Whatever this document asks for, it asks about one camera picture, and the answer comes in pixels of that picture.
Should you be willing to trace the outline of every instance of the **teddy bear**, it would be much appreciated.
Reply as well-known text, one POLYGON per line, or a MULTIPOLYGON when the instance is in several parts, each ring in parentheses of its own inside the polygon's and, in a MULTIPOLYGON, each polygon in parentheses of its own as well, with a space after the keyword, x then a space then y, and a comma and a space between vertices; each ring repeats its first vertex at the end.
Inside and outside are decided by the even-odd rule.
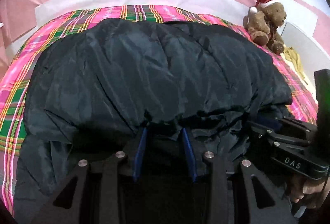
POLYGON ((250 8, 246 30, 251 40, 260 46, 267 46, 279 55, 284 51, 284 42, 277 28, 284 24, 286 12, 278 0, 257 0, 250 8))

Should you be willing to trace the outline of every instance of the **plaid blanket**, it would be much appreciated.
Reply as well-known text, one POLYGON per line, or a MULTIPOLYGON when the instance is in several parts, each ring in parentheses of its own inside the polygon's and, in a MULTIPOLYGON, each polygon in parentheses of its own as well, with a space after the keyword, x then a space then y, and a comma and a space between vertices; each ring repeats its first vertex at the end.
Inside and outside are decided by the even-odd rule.
MULTIPOLYGON (((107 7, 94 10, 78 10, 59 16, 36 31, 22 46, 13 59, 0 84, 0 170, 2 199, 9 212, 13 212, 13 194, 16 183, 16 166, 19 150, 25 138, 22 121, 26 90, 35 63, 43 50, 54 41, 66 35, 83 32, 106 18, 122 18, 130 21, 155 21, 159 23, 182 20, 201 24, 226 26, 250 40, 243 27, 234 25, 212 15, 194 14, 185 10, 160 5, 134 5, 107 7)), ((317 105, 312 95, 303 86, 296 74, 281 57, 263 49, 273 58, 274 65, 281 72, 292 90, 293 103, 290 112, 302 121, 316 122, 317 105)))

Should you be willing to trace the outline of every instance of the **hand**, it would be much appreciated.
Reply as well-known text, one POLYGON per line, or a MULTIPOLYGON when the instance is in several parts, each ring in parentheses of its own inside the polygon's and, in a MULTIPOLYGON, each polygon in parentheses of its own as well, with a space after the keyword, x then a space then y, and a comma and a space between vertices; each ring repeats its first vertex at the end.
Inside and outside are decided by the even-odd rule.
POLYGON ((290 182, 292 185, 290 200, 293 203, 297 203, 306 196, 306 206, 310 209, 320 207, 323 204, 324 200, 327 198, 328 193, 330 191, 330 179, 328 180, 327 185, 321 195, 315 194, 320 193, 322 191, 325 179, 306 180, 306 177, 304 176, 294 175, 290 179, 290 182))

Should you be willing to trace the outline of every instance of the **nylon fabric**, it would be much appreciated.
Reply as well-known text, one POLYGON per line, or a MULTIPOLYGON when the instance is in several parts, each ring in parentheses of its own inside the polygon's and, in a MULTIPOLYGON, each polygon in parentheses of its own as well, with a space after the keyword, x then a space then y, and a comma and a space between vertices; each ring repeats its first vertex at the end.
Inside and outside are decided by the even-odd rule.
POLYGON ((248 117, 288 116, 291 102, 272 58, 226 27, 103 20, 54 42, 36 63, 15 218, 28 223, 78 160, 106 158, 140 126, 152 130, 155 147, 169 142, 159 146, 168 155, 189 127, 208 150, 234 160, 248 146, 240 133, 248 117))

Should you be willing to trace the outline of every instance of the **metal screw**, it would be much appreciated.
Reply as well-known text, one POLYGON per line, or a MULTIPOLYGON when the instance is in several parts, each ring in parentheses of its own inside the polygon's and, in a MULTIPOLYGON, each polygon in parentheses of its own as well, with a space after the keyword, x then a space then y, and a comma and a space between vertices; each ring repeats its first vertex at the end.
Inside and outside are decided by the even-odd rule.
POLYGON ((205 158, 212 159, 214 157, 214 153, 211 151, 207 151, 204 153, 205 158))
POLYGON ((116 152, 116 157, 117 158, 123 158, 125 156, 125 152, 123 152, 123 151, 117 151, 116 152))
POLYGON ((81 167, 86 166, 87 164, 88 164, 88 161, 87 160, 80 160, 78 162, 78 165, 81 166, 81 167))
POLYGON ((242 165, 245 166, 245 167, 249 167, 251 165, 251 162, 249 160, 243 160, 242 161, 242 165))

